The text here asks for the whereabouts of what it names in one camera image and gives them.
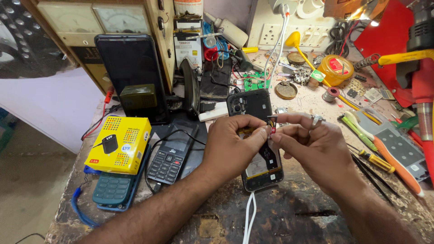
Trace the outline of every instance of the silver ring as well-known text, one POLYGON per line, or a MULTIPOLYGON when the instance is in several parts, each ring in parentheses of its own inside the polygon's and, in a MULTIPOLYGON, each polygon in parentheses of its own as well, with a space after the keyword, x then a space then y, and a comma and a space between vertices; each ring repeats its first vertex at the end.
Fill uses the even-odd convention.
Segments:
POLYGON ((312 121, 312 125, 310 126, 310 129, 313 130, 316 127, 316 124, 318 123, 318 121, 326 121, 322 116, 320 115, 313 115, 311 114, 311 119, 313 119, 312 121))

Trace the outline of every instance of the lyf travel charger box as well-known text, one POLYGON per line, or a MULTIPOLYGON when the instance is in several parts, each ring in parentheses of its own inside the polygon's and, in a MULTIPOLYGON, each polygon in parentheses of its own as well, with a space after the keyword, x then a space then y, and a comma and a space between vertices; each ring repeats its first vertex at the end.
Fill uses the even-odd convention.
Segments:
POLYGON ((109 116, 84 164, 104 172, 136 175, 150 135, 148 118, 109 116))

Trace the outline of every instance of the white plug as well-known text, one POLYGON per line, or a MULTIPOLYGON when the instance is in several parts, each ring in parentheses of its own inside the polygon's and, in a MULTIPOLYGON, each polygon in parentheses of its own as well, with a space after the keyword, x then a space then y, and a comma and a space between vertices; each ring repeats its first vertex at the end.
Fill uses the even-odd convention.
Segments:
POLYGON ((285 14, 288 13, 289 14, 289 5, 285 4, 285 14))
POLYGON ((286 12, 285 12, 285 6, 283 5, 283 3, 281 3, 279 5, 279 13, 282 15, 282 18, 285 18, 286 12))

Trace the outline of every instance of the camera lens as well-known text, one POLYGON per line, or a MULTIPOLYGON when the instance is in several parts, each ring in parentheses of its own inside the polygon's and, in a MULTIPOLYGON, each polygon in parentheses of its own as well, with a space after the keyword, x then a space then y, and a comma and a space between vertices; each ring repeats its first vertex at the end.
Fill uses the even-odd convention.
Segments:
POLYGON ((236 113, 240 112, 241 111, 241 106, 240 105, 235 105, 233 107, 233 111, 236 112, 236 113))

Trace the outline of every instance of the hand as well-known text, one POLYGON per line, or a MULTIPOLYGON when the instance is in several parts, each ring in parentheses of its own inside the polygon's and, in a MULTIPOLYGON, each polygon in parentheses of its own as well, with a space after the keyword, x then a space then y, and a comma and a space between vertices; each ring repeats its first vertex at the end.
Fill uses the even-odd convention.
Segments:
POLYGON ((251 115, 219 118, 210 125, 201 168, 224 184, 239 176, 267 140, 270 127, 251 115), (236 131, 257 128, 250 137, 241 139, 236 131))
POLYGON ((279 127, 272 136, 275 144, 285 151, 284 158, 294 157, 330 196, 347 195, 366 184, 356 171, 341 129, 329 122, 312 126, 311 116, 305 113, 279 114, 278 123, 291 123, 279 127))

